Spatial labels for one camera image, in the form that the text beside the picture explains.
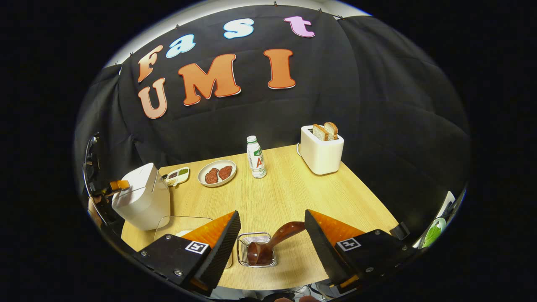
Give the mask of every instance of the metal basket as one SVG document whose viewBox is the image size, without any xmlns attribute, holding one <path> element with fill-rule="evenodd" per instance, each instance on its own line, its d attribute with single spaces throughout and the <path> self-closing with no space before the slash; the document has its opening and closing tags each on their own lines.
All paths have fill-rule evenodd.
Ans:
<svg viewBox="0 0 537 302">
<path fill-rule="evenodd" d="M 276 265 L 276 255 L 274 250 L 272 250 L 272 262 L 268 265 L 250 265 L 248 263 L 248 246 L 252 242 L 261 242 L 266 243 L 270 241 L 269 233 L 258 232 L 258 233 L 244 233 L 240 234 L 237 237 L 237 259 L 238 262 L 245 266 L 251 268 L 268 268 Z"/>
</svg>

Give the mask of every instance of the orange letter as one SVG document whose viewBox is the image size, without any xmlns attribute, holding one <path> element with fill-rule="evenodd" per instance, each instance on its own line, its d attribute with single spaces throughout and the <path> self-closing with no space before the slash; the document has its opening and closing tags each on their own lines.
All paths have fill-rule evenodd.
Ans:
<svg viewBox="0 0 537 302">
<path fill-rule="evenodd" d="M 168 104 L 166 102 L 166 95 L 164 94 L 163 84 L 166 80 L 161 77 L 153 83 L 153 88 L 157 91 L 158 107 L 153 108 L 151 105 L 151 100 L 149 99 L 149 87 L 138 92 L 138 97 L 142 100 L 143 111 L 146 113 L 147 117 L 150 119 L 157 119 L 161 117 L 165 112 Z"/>
<path fill-rule="evenodd" d="M 205 73 L 196 63 L 183 66 L 178 74 L 183 76 L 185 82 L 186 98 L 183 101 L 185 106 L 198 103 L 201 98 L 196 94 L 196 88 L 199 92 L 209 99 L 213 94 L 214 83 L 216 82 L 217 97 L 227 97 L 236 95 L 241 92 L 241 88 L 235 83 L 233 75 L 234 54 L 223 54 L 214 58 L 209 72 Z"/>
<path fill-rule="evenodd" d="M 138 61 L 138 64 L 140 64 L 140 76 L 138 77 L 138 83 L 142 82 L 143 79 L 145 79 L 153 71 L 153 69 L 149 67 L 149 65 L 155 64 L 155 62 L 157 61 L 156 53 L 161 50 L 162 45 L 159 45 Z"/>
<path fill-rule="evenodd" d="M 291 78 L 289 70 L 289 57 L 293 55 L 293 52 L 289 49 L 269 49 L 263 54 L 270 59 L 272 79 L 268 87 L 272 89 L 295 87 L 296 82 Z"/>
</svg>

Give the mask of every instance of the ladle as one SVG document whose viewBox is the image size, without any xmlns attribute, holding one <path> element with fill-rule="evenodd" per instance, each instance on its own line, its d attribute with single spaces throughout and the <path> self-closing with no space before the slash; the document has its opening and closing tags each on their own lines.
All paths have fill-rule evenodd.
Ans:
<svg viewBox="0 0 537 302">
<path fill-rule="evenodd" d="M 269 265 L 272 262 L 272 249 L 283 240 L 297 235 L 306 227 L 301 221 L 291 221 L 280 227 L 267 243 L 252 242 L 248 246 L 248 263 L 250 265 Z"/>
</svg>

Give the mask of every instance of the bread slice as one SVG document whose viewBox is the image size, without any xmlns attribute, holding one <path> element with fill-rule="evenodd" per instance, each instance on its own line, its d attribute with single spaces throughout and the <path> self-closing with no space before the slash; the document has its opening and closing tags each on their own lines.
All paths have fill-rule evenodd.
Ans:
<svg viewBox="0 0 537 302">
<path fill-rule="evenodd" d="M 328 140 L 337 140 L 337 127 L 334 123 L 327 121 L 324 129 L 328 132 Z"/>
<path fill-rule="evenodd" d="M 313 124 L 313 135 L 322 141 L 328 140 L 328 132 L 318 124 Z"/>
</svg>

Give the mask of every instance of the small dish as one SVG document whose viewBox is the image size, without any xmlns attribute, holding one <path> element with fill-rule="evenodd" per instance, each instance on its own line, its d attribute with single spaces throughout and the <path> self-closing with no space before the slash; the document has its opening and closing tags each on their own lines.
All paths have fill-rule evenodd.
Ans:
<svg viewBox="0 0 537 302">
<path fill-rule="evenodd" d="M 211 169 L 216 168 L 216 169 L 218 169 L 220 171 L 220 169 L 222 169 L 223 167 L 226 167 L 226 166 L 231 166 L 231 174 L 229 175 L 228 178 L 222 180 L 220 178 L 220 175 L 218 175 L 218 182 L 217 183 L 208 184 L 208 183 L 205 182 L 205 175 L 207 173 L 209 173 L 209 171 Z M 203 169 L 201 169 L 200 172 L 198 173 L 198 181 L 202 185 L 212 188 L 212 187 L 215 187 L 215 186 L 223 185 L 226 182 L 229 182 L 235 176 L 236 172 L 237 172 L 237 165 L 233 161 L 219 160 L 219 161 L 212 162 L 212 163 L 206 165 L 205 167 L 203 167 Z"/>
<path fill-rule="evenodd" d="M 190 175 L 189 167 L 182 167 L 177 170 L 170 172 L 166 178 L 166 184 L 168 186 L 178 185 L 180 183 L 186 182 L 188 176 Z"/>
</svg>

